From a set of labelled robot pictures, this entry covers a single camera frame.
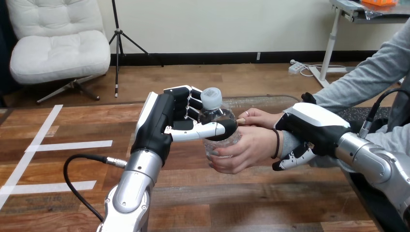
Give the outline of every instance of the chair cushion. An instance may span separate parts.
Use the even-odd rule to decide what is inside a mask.
[[[110,46],[97,30],[78,34],[28,36],[15,46],[10,71],[21,84],[103,75],[110,65]]]
[[[103,32],[96,0],[7,0],[10,21],[18,39],[62,36],[81,31]]]

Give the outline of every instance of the orange object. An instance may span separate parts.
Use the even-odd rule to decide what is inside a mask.
[[[377,6],[392,6],[398,3],[398,0],[362,0],[362,2],[367,2]]]

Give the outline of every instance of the tripod stand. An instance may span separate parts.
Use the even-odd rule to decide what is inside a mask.
[[[110,43],[112,43],[112,41],[114,40],[114,38],[117,38],[117,69],[116,69],[116,91],[115,91],[115,97],[118,97],[118,73],[119,73],[119,68],[120,68],[120,64],[119,64],[119,52],[121,53],[121,58],[123,58],[124,56],[126,56],[126,54],[124,54],[124,51],[122,49],[122,42],[121,42],[121,35],[124,36],[127,40],[129,40],[131,43],[133,43],[135,46],[137,46],[141,51],[143,51],[148,58],[153,57],[160,65],[161,67],[164,67],[164,64],[162,63],[162,61],[159,58],[156,58],[155,56],[151,55],[150,53],[148,53],[146,50],[144,50],[140,45],[138,45],[136,42],[134,42],[130,37],[128,37],[120,28],[119,28],[119,23],[118,23],[118,17],[117,17],[117,8],[116,8],[116,4],[115,4],[115,0],[112,0],[113,2],[113,11],[114,11],[114,19],[116,22],[116,28],[117,30],[114,32],[113,37],[110,40]]]

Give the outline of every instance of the black wire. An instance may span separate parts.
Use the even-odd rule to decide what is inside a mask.
[[[371,110],[370,110],[370,112],[369,112],[369,114],[368,114],[368,116],[367,116],[366,121],[373,122],[374,117],[376,116],[377,110],[378,110],[379,107],[380,107],[381,101],[382,101],[384,98],[386,98],[388,95],[390,95],[390,94],[392,94],[392,93],[394,93],[394,92],[403,92],[403,93],[405,93],[405,94],[410,98],[410,92],[407,91],[407,90],[405,90],[405,89],[402,89],[402,88],[393,88],[393,89],[391,89],[391,90],[388,90],[388,91],[384,92],[384,93],[377,99],[377,101],[374,103],[373,107],[371,108]]]
[[[97,156],[97,155],[87,155],[87,154],[77,154],[77,155],[73,155],[71,157],[69,157],[65,163],[64,163],[64,168],[63,168],[63,173],[64,173],[64,180],[67,183],[68,187],[71,189],[71,191],[74,193],[74,195],[89,209],[91,210],[91,212],[93,212],[95,214],[95,216],[98,217],[98,219],[102,222],[104,220],[104,218],[101,216],[100,213],[98,213],[98,211],[92,207],[87,201],[86,199],[84,199],[84,197],[82,197],[80,195],[80,193],[74,188],[74,186],[71,184],[70,179],[68,178],[68,164],[76,158],[86,158],[86,159],[90,159],[90,160],[96,160],[96,161],[100,161],[103,163],[107,162],[107,157],[104,156]]]

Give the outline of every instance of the black strap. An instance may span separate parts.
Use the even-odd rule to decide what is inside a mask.
[[[276,133],[276,137],[277,137],[277,139],[276,139],[276,141],[277,141],[277,143],[276,143],[276,152],[275,152],[275,154],[271,157],[272,159],[276,159],[277,157],[278,157],[278,153],[279,153],[279,145],[280,145],[280,139],[279,139],[279,133],[278,133],[278,131],[276,130],[276,129],[272,129],[275,133]]]

